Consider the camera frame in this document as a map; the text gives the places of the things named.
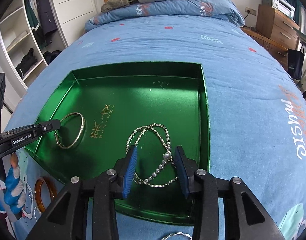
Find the left blue white gloved hand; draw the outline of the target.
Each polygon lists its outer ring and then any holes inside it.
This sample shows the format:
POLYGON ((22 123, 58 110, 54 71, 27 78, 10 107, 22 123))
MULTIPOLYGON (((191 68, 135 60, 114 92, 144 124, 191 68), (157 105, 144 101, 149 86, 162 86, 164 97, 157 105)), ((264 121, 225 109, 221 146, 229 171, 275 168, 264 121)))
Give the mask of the left blue white gloved hand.
MULTIPOLYGON (((26 194, 24 193, 24 183, 20 179, 19 160, 16 153, 11 154, 11 166, 6 177, 4 201, 11 211, 17 215, 25 205, 26 194)), ((6 224, 7 213, 0 201, 0 220, 6 224)))

